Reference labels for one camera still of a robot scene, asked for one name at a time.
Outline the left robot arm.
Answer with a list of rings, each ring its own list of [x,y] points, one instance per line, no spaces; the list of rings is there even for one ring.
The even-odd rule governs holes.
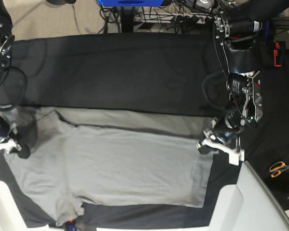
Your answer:
[[[212,121],[197,144],[201,154],[211,150],[241,156],[240,135],[256,128],[263,116],[259,73],[260,35],[265,24],[289,8],[289,0],[248,0],[238,6],[220,0],[213,9],[213,44],[225,77],[229,102],[222,117]]]

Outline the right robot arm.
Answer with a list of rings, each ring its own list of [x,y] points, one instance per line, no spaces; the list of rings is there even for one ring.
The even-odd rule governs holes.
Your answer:
[[[19,72],[23,78],[23,87],[19,99],[10,106],[0,107],[0,112],[8,112],[16,108],[23,99],[28,79],[26,74],[19,68],[11,66],[12,45],[15,36],[12,34],[12,19],[0,0],[0,88],[4,84],[11,70]],[[23,144],[17,134],[16,124],[9,124],[0,116],[0,151],[6,153],[15,152],[20,158],[27,159],[31,151],[26,144]]]

